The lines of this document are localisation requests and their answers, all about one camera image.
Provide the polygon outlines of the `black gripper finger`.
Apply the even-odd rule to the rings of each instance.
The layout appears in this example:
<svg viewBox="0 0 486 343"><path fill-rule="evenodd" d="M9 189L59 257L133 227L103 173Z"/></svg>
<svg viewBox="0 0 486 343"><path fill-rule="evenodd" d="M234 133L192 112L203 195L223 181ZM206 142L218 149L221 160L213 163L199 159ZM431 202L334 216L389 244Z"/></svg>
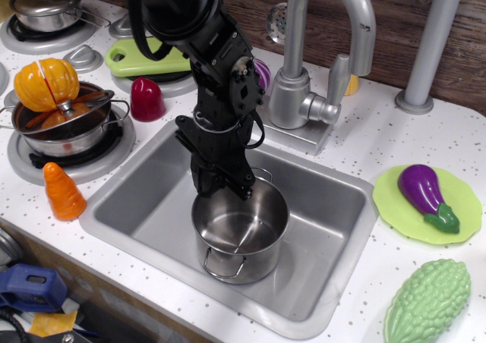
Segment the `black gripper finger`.
<svg viewBox="0 0 486 343"><path fill-rule="evenodd" d="M191 173L197 194L211 197L224 188L224 178L217 167L199 156L191 157Z"/></svg>

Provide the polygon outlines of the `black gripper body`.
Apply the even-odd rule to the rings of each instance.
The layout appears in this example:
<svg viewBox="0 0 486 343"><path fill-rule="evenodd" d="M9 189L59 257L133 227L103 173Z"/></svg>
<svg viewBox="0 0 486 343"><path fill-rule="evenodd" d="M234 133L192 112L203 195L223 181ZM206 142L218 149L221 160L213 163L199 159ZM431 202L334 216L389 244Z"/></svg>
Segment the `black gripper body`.
<svg viewBox="0 0 486 343"><path fill-rule="evenodd" d="M224 178L224 188L242 200L249 199L255 176L238 138L238 130L210 132L200 127L195 118L183 115L178 116L175 123L178 127L175 136L191 157L199 156L213 163Z"/></svg>

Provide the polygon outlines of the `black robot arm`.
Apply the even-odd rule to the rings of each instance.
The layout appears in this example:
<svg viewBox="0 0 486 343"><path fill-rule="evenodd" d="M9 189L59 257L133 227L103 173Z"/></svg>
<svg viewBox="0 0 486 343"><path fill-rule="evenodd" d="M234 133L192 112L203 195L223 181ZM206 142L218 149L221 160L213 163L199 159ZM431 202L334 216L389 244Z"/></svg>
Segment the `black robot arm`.
<svg viewBox="0 0 486 343"><path fill-rule="evenodd" d="M172 49L188 59L197 84L193 115L176 118L176 137L191 153L194 186L202 197L228 187L241 199L252 194L254 173L245 157L259 147L252 128L263 122L257 107L264 89L252 47L223 0L128 0L140 52L160 61Z"/></svg>

